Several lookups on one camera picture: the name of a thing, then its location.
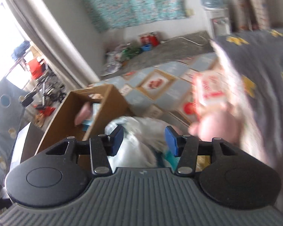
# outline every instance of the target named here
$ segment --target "patterned fabric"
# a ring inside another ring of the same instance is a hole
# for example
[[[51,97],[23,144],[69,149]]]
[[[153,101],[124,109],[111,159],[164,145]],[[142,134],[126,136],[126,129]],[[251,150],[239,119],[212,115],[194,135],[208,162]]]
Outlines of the patterned fabric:
[[[266,0],[250,0],[260,30],[268,30],[270,21],[267,11]]]
[[[265,155],[266,164],[279,174],[282,185],[275,207],[283,213],[283,29],[233,36],[248,44],[238,46],[227,37],[217,37],[213,47],[221,64],[240,77],[240,81],[236,77],[240,92],[246,90],[247,95],[239,96],[241,103],[248,103],[244,107],[245,128],[257,130],[253,130],[254,140],[245,138],[247,148],[262,159]]]
[[[231,0],[234,13],[235,26],[238,31],[249,30],[249,4],[248,0]]]
[[[20,129],[24,108],[20,97],[27,93],[5,77],[0,81],[0,184],[9,170],[11,154]]]
[[[216,50],[220,59],[219,63],[224,70],[224,76],[226,76],[228,101],[235,107],[235,115],[241,116],[244,119],[240,136],[240,149],[263,163],[267,163],[266,153],[263,150],[262,136],[254,120],[252,107],[247,100],[242,78],[220,47],[215,42],[212,42],[212,46]]]
[[[83,0],[98,31],[183,19],[183,0]]]

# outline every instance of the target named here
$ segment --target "metal screw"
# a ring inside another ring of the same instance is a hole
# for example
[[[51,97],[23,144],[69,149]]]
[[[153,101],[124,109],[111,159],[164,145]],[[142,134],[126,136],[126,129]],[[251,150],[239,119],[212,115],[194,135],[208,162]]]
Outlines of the metal screw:
[[[97,167],[94,169],[94,171],[98,174],[106,174],[109,172],[109,168],[108,167]]]
[[[193,169],[191,167],[180,167],[177,169],[178,173],[180,174],[190,174]]]

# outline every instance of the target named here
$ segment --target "white curtain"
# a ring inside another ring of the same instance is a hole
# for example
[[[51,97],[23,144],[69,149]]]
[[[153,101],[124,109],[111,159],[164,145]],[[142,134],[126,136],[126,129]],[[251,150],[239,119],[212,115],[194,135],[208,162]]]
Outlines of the white curtain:
[[[69,56],[69,52],[60,46],[57,38],[42,23],[36,9],[28,0],[5,0],[5,2],[21,28],[43,53],[49,66],[67,89],[85,88],[99,80],[92,69],[82,67],[84,63],[75,61]]]

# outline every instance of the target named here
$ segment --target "plastic bag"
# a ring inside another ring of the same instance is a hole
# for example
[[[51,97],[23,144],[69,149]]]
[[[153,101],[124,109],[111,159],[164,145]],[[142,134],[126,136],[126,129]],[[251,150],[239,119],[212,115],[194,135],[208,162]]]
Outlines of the plastic bag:
[[[117,155],[108,156],[113,172],[117,167],[176,168],[179,158],[169,155],[165,142],[165,128],[169,126],[168,123],[152,118],[124,116],[110,122],[105,133],[110,134],[118,124],[124,127],[124,139]]]

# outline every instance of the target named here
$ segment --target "teal object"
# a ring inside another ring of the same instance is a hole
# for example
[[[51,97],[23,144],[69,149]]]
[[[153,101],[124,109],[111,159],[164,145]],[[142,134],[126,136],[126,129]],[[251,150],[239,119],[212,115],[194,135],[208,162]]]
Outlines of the teal object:
[[[93,118],[91,118],[90,120],[83,120],[82,124],[86,126],[91,126],[92,122],[93,122]]]
[[[183,19],[183,0],[83,0],[99,32],[159,20]]]
[[[88,130],[88,125],[83,125],[82,131],[86,132]]]
[[[168,161],[171,165],[172,171],[175,171],[180,160],[180,157],[174,157],[170,150],[168,150],[164,155],[163,158]]]

